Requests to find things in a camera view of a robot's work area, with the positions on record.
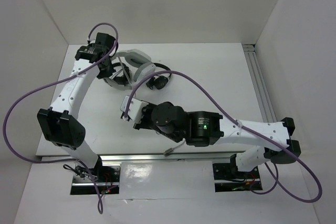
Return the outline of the grey white headphones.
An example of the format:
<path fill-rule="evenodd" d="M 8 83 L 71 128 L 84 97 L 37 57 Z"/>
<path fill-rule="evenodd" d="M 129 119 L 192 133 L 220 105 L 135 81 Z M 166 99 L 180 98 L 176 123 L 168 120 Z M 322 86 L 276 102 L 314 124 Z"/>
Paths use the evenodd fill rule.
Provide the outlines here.
<path fill-rule="evenodd" d="M 152 74 L 156 69 L 156 66 L 152 62 L 150 56 L 137 49 L 117 52 L 114 56 L 112 56 L 111 61 L 116 58 L 118 58 L 119 63 L 123 63 L 121 61 L 121 58 L 124 58 L 128 65 L 137 68 L 134 74 L 131 73 L 132 88 L 135 84 L 143 80 L 146 76 Z"/>

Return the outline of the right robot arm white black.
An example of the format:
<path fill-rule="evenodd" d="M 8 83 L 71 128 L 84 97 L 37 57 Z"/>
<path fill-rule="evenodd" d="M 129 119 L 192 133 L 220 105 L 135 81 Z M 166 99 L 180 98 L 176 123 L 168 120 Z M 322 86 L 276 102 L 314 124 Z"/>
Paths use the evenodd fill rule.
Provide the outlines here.
<path fill-rule="evenodd" d="M 299 142 L 291 139 L 295 129 L 291 118 L 276 123 L 233 123 L 219 113 L 186 112 L 171 102 L 155 105 L 137 99 L 131 100 L 128 117 L 134 122 L 134 129 L 153 130 L 175 143 L 184 142 L 193 147 L 249 145 L 250 149 L 230 158 L 229 172 L 235 178 L 268 161 L 292 164 L 301 154 Z"/>

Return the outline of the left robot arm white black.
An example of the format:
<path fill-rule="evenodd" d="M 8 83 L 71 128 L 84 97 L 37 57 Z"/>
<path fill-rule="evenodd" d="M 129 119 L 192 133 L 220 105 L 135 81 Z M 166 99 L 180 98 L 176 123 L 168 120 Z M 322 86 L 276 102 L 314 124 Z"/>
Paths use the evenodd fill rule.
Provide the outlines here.
<path fill-rule="evenodd" d="M 72 158 L 81 161 L 77 174 L 85 173 L 91 181 L 99 181 L 107 172 L 102 160 L 85 141 L 85 127 L 78 114 L 85 95 L 94 79 L 110 77 L 114 68 L 109 59 L 116 39 L 97 33 L 94 43 L 81 46 L 75 55 L 71 79 L 66 81 L 59 96 L 48 109 L 40 109 L 37 120 L 44 138 L 63 149 Z"/>

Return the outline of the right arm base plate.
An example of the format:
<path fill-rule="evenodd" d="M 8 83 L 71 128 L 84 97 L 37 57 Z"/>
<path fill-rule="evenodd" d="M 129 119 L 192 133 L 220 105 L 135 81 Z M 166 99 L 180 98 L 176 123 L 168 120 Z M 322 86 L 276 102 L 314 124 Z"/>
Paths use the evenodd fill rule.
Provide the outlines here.
<path fill-rule="evenodd" d="M 251 172 L 232 172 L 229 163 L 214 163 L 213 174 L 216 192 L 261 191 L 263 188 L 257 167 Z"/>

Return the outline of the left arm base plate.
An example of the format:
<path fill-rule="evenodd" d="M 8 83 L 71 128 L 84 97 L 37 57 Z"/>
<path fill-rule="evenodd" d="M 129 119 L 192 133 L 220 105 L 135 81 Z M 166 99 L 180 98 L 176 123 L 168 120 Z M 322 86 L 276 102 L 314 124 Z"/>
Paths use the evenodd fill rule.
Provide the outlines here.
<path fill-rule="evenodd" d="M 101 175 L 94 175 L 98 191 L 101 194 L 113 195 L 119 193 L 121 164 L 104 165 Z M 71 195 L 95 195 L 96 190 L 91 176 L 86 169 L 74 168 L 76 171 L 71 183 Z"/>

